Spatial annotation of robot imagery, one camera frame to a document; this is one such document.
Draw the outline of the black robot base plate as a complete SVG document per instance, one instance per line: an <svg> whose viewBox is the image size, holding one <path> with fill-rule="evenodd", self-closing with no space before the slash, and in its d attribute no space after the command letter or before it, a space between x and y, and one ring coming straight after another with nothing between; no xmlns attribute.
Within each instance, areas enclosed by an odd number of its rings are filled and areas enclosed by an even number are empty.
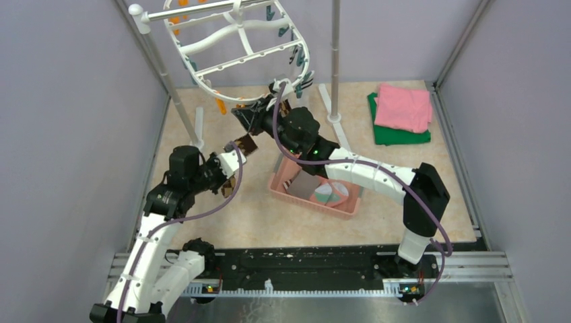
<svg viewBox="0 0 571 323"><path fill-rule="evenodd" d="M217 249L199 278L222 283L222 291L262 290L265 281L276 291L374 291L389 279L425 283L437 273L434 255L405 264L394 245L321 246Z"/></svg>

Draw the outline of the brown argyle sock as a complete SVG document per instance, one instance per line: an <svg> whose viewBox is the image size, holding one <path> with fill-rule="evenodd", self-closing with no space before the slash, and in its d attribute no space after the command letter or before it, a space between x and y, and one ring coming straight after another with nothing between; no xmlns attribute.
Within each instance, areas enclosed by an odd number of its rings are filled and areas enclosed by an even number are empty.
<svg viewBox="0 0 571 323"><path fill-rule="evenodd" d="M244 136L235 139L234 143L246 157L253 154L258 149L258 145L249 134L245 134ZM232 174L232 176L229 177L222 185L222 195L225 199L229 198L230 195L235 192L237 179L237 175Z"/></svg>

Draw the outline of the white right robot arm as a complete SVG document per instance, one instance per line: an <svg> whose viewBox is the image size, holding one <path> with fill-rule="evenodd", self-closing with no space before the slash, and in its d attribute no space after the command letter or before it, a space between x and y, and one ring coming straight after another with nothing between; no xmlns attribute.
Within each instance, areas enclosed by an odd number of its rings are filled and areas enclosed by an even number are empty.
<svg viewBox="0 0 571 323"><path fill-rule="evenodd" d="M450 194L437 169L427 163L406 168L358 155L319 134L320 123L306 107L285 113L268 96L249 106L233 108L249 135L267 133L290 160L310 175L340 180L391 197L403 206L405 233L397 250L395 269L413 277L422 269L422 256L441 229L440 220Z"/></svg>

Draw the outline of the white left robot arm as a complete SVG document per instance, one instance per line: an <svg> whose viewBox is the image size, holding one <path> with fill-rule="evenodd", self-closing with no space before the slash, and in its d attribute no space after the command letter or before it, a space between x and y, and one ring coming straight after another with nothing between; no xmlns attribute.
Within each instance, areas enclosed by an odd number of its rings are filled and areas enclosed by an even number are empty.
<svg viewBox="0 0 571 323"><path fill-rule="evenodd" d="M195 146L175 147L168 170L146 197L138 236L113 290L90 311L91 322L165 322L170 310L197 277L215 272L213 246L197 238L181 251L169 269L160 275L168 247L203 192L217 193L233 175L243 175L246 157L236 143L223 153L205 158Z"/></svg>

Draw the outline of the pink striped sock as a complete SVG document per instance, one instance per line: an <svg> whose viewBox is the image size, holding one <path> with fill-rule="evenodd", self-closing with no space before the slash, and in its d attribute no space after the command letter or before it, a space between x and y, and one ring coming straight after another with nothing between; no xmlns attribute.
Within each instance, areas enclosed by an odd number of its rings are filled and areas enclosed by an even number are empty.
<svg viewBox="0 0 571 323"><path fill-rule="evenodd" d="M337 207L349 199L349 190L341 182L326 180L315 189L310 201L326 207Z"/></svg>

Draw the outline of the grey sock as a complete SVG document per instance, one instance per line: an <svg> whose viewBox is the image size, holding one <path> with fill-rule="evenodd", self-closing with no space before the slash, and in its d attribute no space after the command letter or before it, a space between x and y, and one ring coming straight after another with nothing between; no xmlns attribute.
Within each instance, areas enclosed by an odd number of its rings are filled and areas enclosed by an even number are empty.
<svg viewBox="0 0 571 323"><path fill-rule="evenodd" d="M316 188L321 184L318 176L306 172L298 172L293 178L283 182L285 192L298 199L309 200Z"/></svg>

